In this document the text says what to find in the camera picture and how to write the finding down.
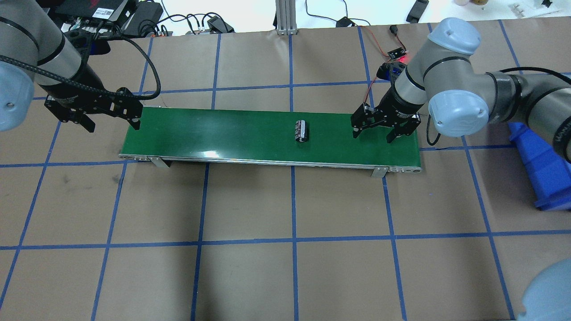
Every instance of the blue tape line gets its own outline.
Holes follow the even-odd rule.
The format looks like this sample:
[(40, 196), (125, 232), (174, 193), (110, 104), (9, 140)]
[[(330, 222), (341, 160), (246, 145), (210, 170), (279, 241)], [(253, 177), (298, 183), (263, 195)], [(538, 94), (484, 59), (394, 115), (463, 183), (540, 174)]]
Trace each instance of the blue tape line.
[[(534, 236), (534, 235), (566, 235), (571, 230), (534, 230), (534, 231), (503, 231), (492, 232), (492, 236)], [(312, 236), (297, 237), (297, 243), (308, 242), (350, 242), (365, 240), (405, 240), (405, 239), (448, 239), (448, 238), (487, 238), (490, 233), (443, 233), (443, 234), (402, 234), (402, 235), (363, 235), (363, 236)], [(291, 243), (293, 238), (275, 239), (238, 239), (238, 240), (211, 240), (202, 241), (202, 245), (232, 245), (232, 244), (263, 244), (263, 243)], [(130, 247), (172, 247), (172, 246), (197, 246), (198, 241), (192, 242), (147, 242), (147, 243), (112, 243), (106, 244), (50, 244), (50, 245), (22, 245), (0, 246), (0, 251), (11, 250), (65, 250), (70, 248), (130, 248)]]
[(289, 88), (289, 87), (290, 85), (267, 85), (267, 86), (224, 87), (224, 88), (216, 88), (216, 90), (221, 91), (221, 90), (274, 89), (274, 88)]
[(291, 243), (292, 238), (277, 239), (243, 239), (243, 240), (211, 240), (201, 242), (202, 245), (233, 245), (233, 244), (263, 244), (263, 243)]
[[(39, 177), (38, 185), (36, 186), (36, 191), (34, 193), (34, 197), (32, 198), (32, 202), (30, 204), (30, 208), (28, 210), (28, 215), (26, 216), (26, 221), (24, 223), (24, 228), (22, 229), (22, 233), (20, 234), (20, 239), (18, 241), (18, 247), (22, 247), (24, 243), (24, 238), (26, 237), (26, 232), (28, 230), (28, 226), (30, 225), (30, 219), (32, 217), (32, 213), (34, 212), (35, 203), (38, 200), (38, 194), (40, 188), (42, 187), (43, 177), (46, 175), (47, 164), (50, 161), (51, 152), (54, 150), (55, 141), (58, 137), (59, 128), (61, 127), (61, 122), (55, 127), (54, 136), (51, 139), (50, 148), (47, 151), (46, 160), (44, 161), (44, 166), (42, 169), (42, 174)], [(12, 264), (10, 265), (10, 270), (8, 271), (8, 276), (6, 277), (6, 281), (4, 282), (4, 288), (2, 289), (2, 295), (0, 295), (0, 311), (2, 309), (2, 305), (4, 304), (4, 298), (6, 297), (6, 292), (8, 291), (8, 286), (10, 285), (10, 280), (12, 280), (12, 274), (14, 273), (14, 268), (16, 267), (16, 261), (18, 260), (18, 256), (20, 255), (20, 249), (16, 249), (14, 253), (14, 258), (12, 259)]]
[(512, 53), (513, 61), (516, 63), (517, 67), (520, 67), (520, 62), (517, 60), (516, 52), (513, 50), (512, 43), (508, 38), (508, 33), (505, 32), (504, 23), (501, 20), (498, 20), (498, 23), (500, 24), (501, 32), (504, 34), (505, 41), (508, 43), (509, 51)]
[(108, 160), (105, 162), (70, 162), (70, 163), (48, 163), (47, 167), (53, 166), (104, 166), (104, 165), (118, 165), (118, 164), (129, 164), (138, 163), (137, 160), (125, 159), (125, 160)]
[(368, 85), (368, 84), (369, 81), (341, 81), (341, 82), (294, 83), (293, 87), (344, 86), (344, 85)]
[(560, 235), (560, 234), (571, 234), (571, 230), (492, 232), (493, 236)]
[(293, 42), (292, 35), (288, 35), (289, 51), (289, 111), (293, 111)]
[(390, 240), (390, 235), (364, 235), (364, 236), (317, 236), (297, 238), (297, 242), (345, 242), (345, 241), (363, 241), (363, 240)]
[(478, 150), (478, 149), (514, 149), (516, 148), (515, 145), (476, 145), (476, 146), (452, 146), (452, 147), (444, 147), (444, 148), (437, 148), (437, 147), (421, 147), (419, 148), (420, 151), (438, 151), (438, 150)]
[[(384, 79), (377, 79), (377, 83), (390, 82)], [(243, 87), (217, 87), (216, 91), (225, 90), (248, 90), (248, 89), (274, 89), (274, 88), (296, 88), (296, 87), (318, 87), (318, 86), (344, 86), (344, 85), (368, 85), (370, 81), (341, 81), (341, 82), (316, 82), (316, 83), (293, 83), (283, 85), (265, 85), (265, 86), (243, 86)], [(176, 94), (176, 93), (194, 93), (197, 91), (214, 91), (213, 88), (198, 88), (198, 89), (175, 89), (175, 90), (162, 90), (161, 94)], [(140, 94), (152, 94), (153, 92), (143, 91)]]
[(295, 166), (291, 167), (291, 235), (293, 261), (293, 319), (294, 321), (299, 321), (299, 292), (297, 289), (297, 220), (295, 202)]
[(0, 164), (0, 168), (13, 168), (13, 167), (42, 167), (45, 164), (31, 163), (31, 164)]
[(396, 248), (395, 229), (392, 221), (391, 201), (389, 199), (389, 189), (387, 186), (387, 178), (383, 177), (383, 192), (385, 194), (385, 205), (387, 207), (387, 219), (389, 223), (389, 232), (391, 234), (391, 247), (393, 251), (393, 260), (395, 262), (396, 285), (399, 290), (400, 312), (403, 320), (407, 321), (407, 308), (404, 304), (403, 282), (400, 276), (399, 253)]
[(100, 165), (115, 165), (124, 163), (138, 163), (138, 160), (126, 159), (126, 160), (110, 160), (107, 162), (69, 162), (69, 163), (31, 163), (31, 164), (0, 164), (0, 168), (14, 168), (14, 167), (55, 167), (55, 166), (100, 166)]
[(438, 151), (438, 150), (464, 150), (461, 146), (452, 146), (452, 147), (444, 147), (444, 148), (437, 148), (437, 147), (421, 147), (419, 148), (420, 151)]
[(54, 245), (23, 245), (21, 250), (68, 250), (71, 248), (105, 248), (106, 244), (54, 244)]
[(482, 145), (482, 146), (467, 146), (470, 150), (475, 149), (514, 149), (516, 145)]
[(109, 256), (109, 245), (111, 244), (111, 238), (113, 237), (113, 229), (115, 228), (115, 219), (117, 218), (117, 209), (119, 208), (119, 199), (121, 198), (121, 190), (123, 189), (123, 181), (125, 180), (126, 172), (127, 163), (123, 164), (121, 178), (119, 179), (119, 185), (117, 186), (115, 204), (113, 205), (113, 214), (111, 216), (111, 223), (109, 224), (109, 232), (107, 233), (107, 243), (105, 244), (105, 253), (103, 254), (103, 263), (101, 263), (101, 272), (99, 273), (99, 281), (97, 282), (97, 290), (95, 292), (95, 299), (93, 300), (93, 309), (91, 310), (91, 321), (95, 321), (95, 316), (97, 314), (97, 306), (99, 305), (99, 297), (101, 295), (101, 286), (103, 285), (103, 278), (107, 267), (107, 258)]
[(414, 239), (450, 239), (450, 238), (482, 238), (488, 237), (488, 233), (446, 233), (446, 234), (409, 234), (395, 235), (397, 240), (414, 240)]
[(220, 60), (221, 39), (222, 39), (221, 34), (218, 34), (218, 43), (216, 44), (216, 60), (214, 62), (214, 82), (212, 84), (212, 105), (210, 106), (210, 109), (214, 109), (216, 103), (216, 83), (218, 82), (218, 62)]
[(10, 265), (10, 270), (8, 270), (8, 276), (4, 282), (4, 288), (2, 289), (2, 295), (0, 296), (0, 311), (2, 311), (2, 305), (4, 304), (4, 298), (6, 297), (6, 291), (8, 291), (8, 285), (10, 285), (10, 280), (12, 279), (12, 274), (14, 273), (14, 267), (16, 267), (16, 261), (20, 255), (20, 250), (16, 250), (14, 253), (14, 258), (12, 259), (12, 264)]
[(472, 174), (472, 180), (474, 181), (474, 188), (476, 189), (476, 195), (478, 196), (478, 202), (480, 204), (480, 209), (482, 211), (482, 218), (484, 219), (484, 224), (486, 226), (486, 231), (488, 232), (488, 239), (490, 240), (490, 247), (492, 249), (492, 254), (494, 256), (494, 261), (496, 263), (496, 269), (498, 272), (498, 277), (500, 278), (500, 284), (502, 291), (504, 292), (504, 299), (506, 306), (508, 308), (510, 320), (514, 320), (515, 316), (513, 313), (512, 302), (509, 298), (508, 287), (505, 284), (504, 273), (501, 268), (500, 258), (497, 253), (496, 249), (496, 242), (494, 241), (494, 237), (492, 235), (492, 228), (490, 227), (490, 222), (488, 220), (488, 214), (486, 213), (486, 208), (484, 206), (484, 200), (482, 198), (482, 193), (480, 191), (480, 185), (478, 184), (478, 178), (476, 177), (476, 171), (474, 170), (474, 164), (472, 162), (472, 157), (470, 156), (470, 151), (468, 148), (468, 144), (466, 144), (466, 137), (462, 136), (462, 144), (465, 147), (466, 158), (468, 159), (468, 165), (470, 167), (470, 173)]
[(206, 215), (206, 196), (208, 193), (208, 174), (210, 172), (210, 164), (207, 163), (204, 168), (204, 185), (202, 187), (202, 207), (200, 208), (200, 225), (198, 228), (198, 242), (196, 249), (196, 265), (194, 267), (194, 285), (192, 286), (192, 304), (190, 319), (191, 321), (196, 320), (196, 302), (198, 300), (198, 276), (200, 273), (200, 257), (202, 255), (202, 237), (204, 235), (204, 216)]
[[(361, 26), (357, 27), (357, 31), (359, 32), (359, 42), (361, 43), (361, 53), (363, 55), (363, 62), (365, 64), (365, 73), (367, 74), (367, 86), (371, 85), (371, 76), (369, 75), (369, 63), (367, 62), (367, 52), (365, 51), (365, 43), (363, 42), (363, 33), (361, 32)], [(373, 99), (373, 88), (371, 87), (371, 91), (369, 92), (369, 104), (374, 106), (374, 99)]]
[[(152, 40), (154, 38), (151, 37), (151, 40), (148, 42), (148, 49), (147, 49), (147, 55), (151, 56), (151, 49), (152, 49)], [(139, 92), (142, 93), (143, 92), (143, 86), (144, 86), (144, 80), (145, 77), (147, 76), (147, 68), (148, 68), (148, 62), (145, 60), (144, 62), (144, 68), (143, 68), (143, 75), (141, 76), (141, 84), (139, 85)]]
[(196, 91), (212, 91), (212, 88), (198, 88), (198, 89), (175, 89), (175, 90), (161, 90), (161, 94), (175, 94), (175, 93), (194, 93)]

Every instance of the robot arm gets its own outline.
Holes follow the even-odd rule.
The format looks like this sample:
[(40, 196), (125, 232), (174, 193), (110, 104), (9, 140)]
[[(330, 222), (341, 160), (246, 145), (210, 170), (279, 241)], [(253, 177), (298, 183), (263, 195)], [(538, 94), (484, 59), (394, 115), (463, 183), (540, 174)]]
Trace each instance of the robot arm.
[[(138, 129), (143, 106), (139, 100), (153, 99), (160, 92), (160, 82), (153, 95), (135, 96), (122, 87), (116, 92), (105, 90), (99, 77), (87, 64), (93, 35), (82, 44), (80, 55), (70, 39), (79, 31), (64, 35), (34, 0), (0, 0), (0, 131), (23, 122), (33, 97), (32, 81), (46, 90), (45, 106), (60, 121), (82, 125), (89, 132), (95, 123), (89, 114), (107, 114), (126, 119)], [(155, 67), (145, 52), (131, 42)]]
[(470, 135), (487, 123), (523, 122), (570, 161), (571, 81), (558, 74), (475, 74), (469, 57), (479, 45), (480, 35), (468, 22), (443, 20), (380, 104), (373, 110), (362, 106), (353, 114), (353, 136), (375, 126), (398, 133), (428, 102), (443, 135)]

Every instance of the metal post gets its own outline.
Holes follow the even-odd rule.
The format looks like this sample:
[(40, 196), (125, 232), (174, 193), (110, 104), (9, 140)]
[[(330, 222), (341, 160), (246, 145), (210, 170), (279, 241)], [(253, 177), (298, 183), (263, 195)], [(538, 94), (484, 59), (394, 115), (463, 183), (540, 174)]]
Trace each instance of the metal post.
[(295, 23), (295, 0), (276, 0), (278, 35), (297, 34)]

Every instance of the red cable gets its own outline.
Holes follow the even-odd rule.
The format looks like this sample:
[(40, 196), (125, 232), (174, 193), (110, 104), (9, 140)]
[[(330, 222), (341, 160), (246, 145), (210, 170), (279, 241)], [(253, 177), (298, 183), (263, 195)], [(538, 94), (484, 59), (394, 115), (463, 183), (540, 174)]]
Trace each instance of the red cable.
[(379, 50), (381, 51), (381, 54), (385, 57), (389, 57), (384, 51), (383, 49), (381, 49), (381, 45), (379, 44), (379, 41), (377, 41), (377, 38), (375, 37), (375, 35), (373, 34), (373, 31), (371, 31), (371, 29), (369, 29), (367, 26), (361, 26), (363, 28), (365, 28), (367, 31), (369, 31), (369, 33), (371, 34), (371, 36), (373, 36), (373, 40), (375, 40), (375, 43), (377, 44), (377, 47), (379, 48)]
[(371, 87), (373, 86), (373, 84), (375, 83), (376, 80), (377, 80), (377, 77), (375, 77), (373, 79), (373, 81), (371, 82), (371, 84), (369, 85), (369, 89), (367, 89), (367, 94), (365, 94), (365, 99), (363, 99), (363, 103), (367, 102), (367, 98), (369, 98), (369, 93), (371, 92)]

